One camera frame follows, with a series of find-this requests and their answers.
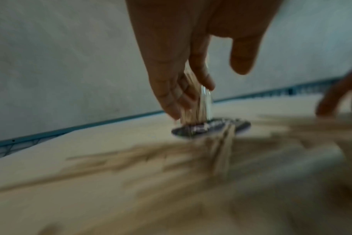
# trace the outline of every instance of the round base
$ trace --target round base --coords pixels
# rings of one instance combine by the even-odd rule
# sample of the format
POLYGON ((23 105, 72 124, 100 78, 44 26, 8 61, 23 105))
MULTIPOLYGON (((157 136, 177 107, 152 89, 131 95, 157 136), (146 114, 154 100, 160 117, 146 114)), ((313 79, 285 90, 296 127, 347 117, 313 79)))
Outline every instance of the round base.
POLYGON ((175 128, 171 131, 171 133, 175 136, 192 139, 218 132, 222 130, 228 122, 233 122, 235 124, 235 134, 247 130, 251 126, 250 122, 239 118, 214 118, 208 122, 175 128))

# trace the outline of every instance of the concrete wall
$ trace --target concrete wall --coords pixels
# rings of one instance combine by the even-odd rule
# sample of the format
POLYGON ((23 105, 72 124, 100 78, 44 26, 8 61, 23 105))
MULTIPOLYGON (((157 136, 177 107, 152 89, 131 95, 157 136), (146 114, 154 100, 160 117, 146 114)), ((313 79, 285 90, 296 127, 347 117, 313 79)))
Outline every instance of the concrete wall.
MULTIPOLYGON (((229 68, 214 38, 215 99, 352 68, 352 0, 288 0, 255 68, 229 68)), ((123 0, 0 0, 0 140, 159 110, 123 0)))

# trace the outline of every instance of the table surface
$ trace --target table surface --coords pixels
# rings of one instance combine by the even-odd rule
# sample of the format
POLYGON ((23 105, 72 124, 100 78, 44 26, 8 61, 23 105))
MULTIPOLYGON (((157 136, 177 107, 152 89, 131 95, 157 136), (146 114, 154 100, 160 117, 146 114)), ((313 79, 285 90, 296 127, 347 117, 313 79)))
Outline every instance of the table surface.
MULTIPOLYGON (((215 104, 215 117, 260 119, 261 115, 313 116, 321 96, 229 101, 215 104)), ((350 99, 340 106, 350 110, 350 99)), ((0 186, 59 172, 71 156, 109 152, 136 144, 184 141, 171 135, 175 123, 165 114, 77 130, 0 159, 0 186)), ((240 136, 264 136, 275 127, 253 125, 240 136)), ((0 235, 38 234, 59 223, 74 234, 88 221, 103 218, 133 200, 121 190, 130 176, 102 173, 0 194, 0 235)))

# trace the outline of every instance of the hand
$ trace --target hand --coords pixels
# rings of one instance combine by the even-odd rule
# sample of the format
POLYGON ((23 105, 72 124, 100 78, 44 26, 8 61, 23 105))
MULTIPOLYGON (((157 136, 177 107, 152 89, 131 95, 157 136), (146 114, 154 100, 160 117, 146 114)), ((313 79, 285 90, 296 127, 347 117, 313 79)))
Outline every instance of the hand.
POLYGON ((232 38, 230 65, 247 74, 282 0, 127 0, 150 86, 174 119, 198 93, 184 75, 187 60, 199 83, 215 88, 205 66, 210 35, 232 38))
POLYGON ((341 98, 349 91, 352 91, 352 72, 331 87, 331 89, 325 94, 323 99, 318 104, 316 115, 333 115, 341 98))

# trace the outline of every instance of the blue edge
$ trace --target blue edge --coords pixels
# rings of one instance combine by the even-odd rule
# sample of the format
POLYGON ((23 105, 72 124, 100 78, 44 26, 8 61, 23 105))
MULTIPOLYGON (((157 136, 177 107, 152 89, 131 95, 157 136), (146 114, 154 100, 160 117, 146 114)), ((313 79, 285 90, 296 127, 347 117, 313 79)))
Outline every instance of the blue edge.
MULTIPOLYGON (((254 93, 254 94, 227 98, 227 99, 214 100, 214 103, 225 102, 225 101, 236 100, 236 99, 252 99, 252 98, 266 98, 266 97, 273 97, 273 96, 295 96, 298 94, 323 93, 330 86, 338 82, 340 79, 341 78, 324 79, 317 82, 300 84, 300 85, 281 88, 281 89, 264 91, 264 92, 254 93)), ((32 145, 36 145, 40 142, 41 139, 46 139, 46 138, 52 139, 54 137, 61 136, 75 130, 90 128, 90 127, 95 127, 95 126, 105 125, 105 124, 110 124, 115 122, 122 122, 122 121, 131 120, 135 118, 148 117, 148 116, 156 115, 160 113, 163 113, 163 111, 155 111, 155 112, 133 115, 133 116, 123 117, 123 118, 117 118, 113 120, 107 120, 103 122, 96 122, 96 123, 91 123, 86 125, 69 127, 69 128, 39 133, 35 135, 30 135, 30 136, 23 136, 23 137, 18 137, 14 139, 3 140, 3 141, 0 141, 0 147, 5 148, 4 156, 6 156, 10 153, 11 148, 15 144, 32 141, 32 145)))

